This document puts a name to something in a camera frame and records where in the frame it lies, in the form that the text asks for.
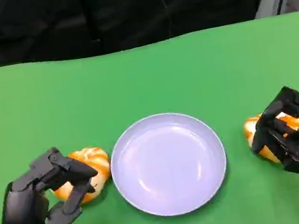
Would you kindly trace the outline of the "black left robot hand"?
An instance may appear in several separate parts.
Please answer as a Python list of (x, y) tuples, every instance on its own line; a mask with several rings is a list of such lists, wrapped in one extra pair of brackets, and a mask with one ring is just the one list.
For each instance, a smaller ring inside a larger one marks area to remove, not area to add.
[[(8, 184), (2, 224), (72, 224), (82, 213), (80, 205), (86, 193), (95, 191), (91, 179), (96, 175), (94, 168), (51, 148)], [(55, 191), (66, 182), (73, 186), (69, 197), (50, 208), (45, 191)]]

